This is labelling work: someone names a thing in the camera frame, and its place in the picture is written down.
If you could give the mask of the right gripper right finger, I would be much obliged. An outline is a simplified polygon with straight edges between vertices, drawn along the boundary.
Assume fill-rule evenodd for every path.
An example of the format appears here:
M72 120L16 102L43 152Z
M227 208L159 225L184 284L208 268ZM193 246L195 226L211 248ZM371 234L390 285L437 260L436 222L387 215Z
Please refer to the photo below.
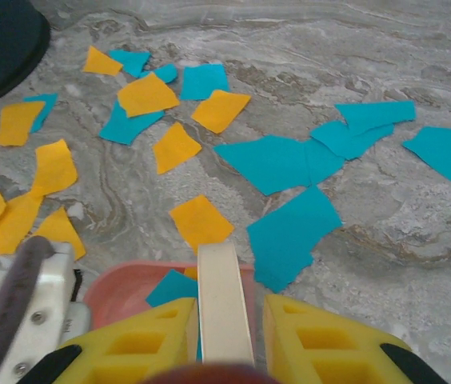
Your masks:
M306 302L267 294L268 373L280 383L443 383L405 342Z

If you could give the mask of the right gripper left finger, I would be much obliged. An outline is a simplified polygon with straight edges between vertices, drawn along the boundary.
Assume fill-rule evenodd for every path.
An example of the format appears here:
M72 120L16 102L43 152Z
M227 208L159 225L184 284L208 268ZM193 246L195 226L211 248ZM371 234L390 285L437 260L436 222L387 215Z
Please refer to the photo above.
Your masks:
M72 338L20 383L139 383L196 361L198 304L179 298Z

